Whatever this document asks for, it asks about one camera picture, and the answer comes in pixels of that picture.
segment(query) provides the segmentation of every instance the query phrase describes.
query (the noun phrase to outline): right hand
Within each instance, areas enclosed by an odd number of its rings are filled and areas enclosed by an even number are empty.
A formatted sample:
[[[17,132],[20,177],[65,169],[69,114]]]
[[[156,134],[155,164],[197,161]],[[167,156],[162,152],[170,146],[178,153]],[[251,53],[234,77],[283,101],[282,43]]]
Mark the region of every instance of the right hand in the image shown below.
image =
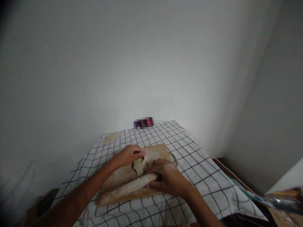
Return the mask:
[[[148,173],[156,172],[162,175],[161,181],[152,181],[146,188],[156,189],[174,196],[183,197],[193,185],[180,173],[177,167],[167,159],[154,160]]]

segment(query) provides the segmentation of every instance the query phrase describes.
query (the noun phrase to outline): piece of dough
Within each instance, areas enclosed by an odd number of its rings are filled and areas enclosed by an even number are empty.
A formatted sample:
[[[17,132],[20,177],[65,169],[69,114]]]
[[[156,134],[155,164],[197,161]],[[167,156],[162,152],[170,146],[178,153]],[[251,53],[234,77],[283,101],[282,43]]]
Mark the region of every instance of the piece of dough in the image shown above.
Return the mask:
[[[143,177],[139,177],[125,185],[122,185],[110,192],[107,192],[103,195],[101,195],[100,199],[97,200],[98,206],[105,206],[107,204],[110,204],[117,199],[137,190],[145,185],[147,185],[151,181],[155,181],[158,177],[158,174],[156,173],[150,173],[147,175],[144,175]]]
[[[134,161],[134,170],[137,173],[137,176],[143,174],[149,168],[149,159],[148,157],[143,157]]]

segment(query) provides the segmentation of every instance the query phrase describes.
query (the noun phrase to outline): white tablecloth with black grid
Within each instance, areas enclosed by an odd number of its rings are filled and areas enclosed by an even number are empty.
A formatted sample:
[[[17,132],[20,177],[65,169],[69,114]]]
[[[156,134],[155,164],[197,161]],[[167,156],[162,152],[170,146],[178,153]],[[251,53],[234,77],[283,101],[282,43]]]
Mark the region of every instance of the white tablecloth with black grid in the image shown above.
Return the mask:
[[[178,169],[202,194],[204,200],[222,219],[241,213],[266,220],[248,197],[220,170],[194,139],[176,121],[156,123],[151,129],[129,129],[109,144],[102,144],[103,135],[70,172],[54,200],[60,199],[91,176],[115,152],[129,144],[140,147],[164,143],[178,160]],[[164,226],[195,222],[187,203],[169,194],[154,195],[104,207],[97,207],[98,193],[80,215],[75,226]]]

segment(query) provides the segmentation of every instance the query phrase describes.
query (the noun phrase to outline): flour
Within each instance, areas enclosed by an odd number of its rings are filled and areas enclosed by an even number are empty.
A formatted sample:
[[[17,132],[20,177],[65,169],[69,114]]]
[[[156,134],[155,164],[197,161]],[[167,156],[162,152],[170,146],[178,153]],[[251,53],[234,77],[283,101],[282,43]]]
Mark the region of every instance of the flour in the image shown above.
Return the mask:
[[[121,133],[114,133],[114,132],[112,132],[112,133],[108,134],[108,136],[104,140],[102,140],[101,143],[107,144],[109,142],[114,141],[119,136],[121,136]]]

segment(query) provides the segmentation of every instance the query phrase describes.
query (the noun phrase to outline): wooden cutting board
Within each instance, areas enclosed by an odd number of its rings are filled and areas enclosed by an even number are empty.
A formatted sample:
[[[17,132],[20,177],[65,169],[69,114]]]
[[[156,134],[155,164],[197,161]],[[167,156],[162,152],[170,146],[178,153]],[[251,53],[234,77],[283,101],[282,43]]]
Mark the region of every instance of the wooden cutting board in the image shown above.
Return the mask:
[[[151,161],[154,159],[158,159],[158,158],[167,159],[167,160],[171,161],[165,144],[144,147],[143,150],[145,150],[146,156]],[[104,182],[103,186],[101,187],[101,189],[99,191],[99,195],[96,200],[97,206],[107,205],[107,204],[102,204],[102,201],[100,200],[100,196],[102,194],[109,192],[117,187],[120,187],[120,186],[138,178],[137,173],[132,168],[132,165],[133,164],[121,167],[121,168],[117,169],[116,171],[114,171],[109,176],[109,178]],[[125,195],[111,203],[114,204],[114,203],[118,203],[118,202],[134,200],[134,199],[139,199],[141,197],[146,197],[146,196],[151,196],[151,195],[156,195],[156,194],[162,194],[162,192],[159,192],[159,191],[156,191],[153,189],[146,189],[145,187],[143,187],[143,188],[138,189],[128,195]]]

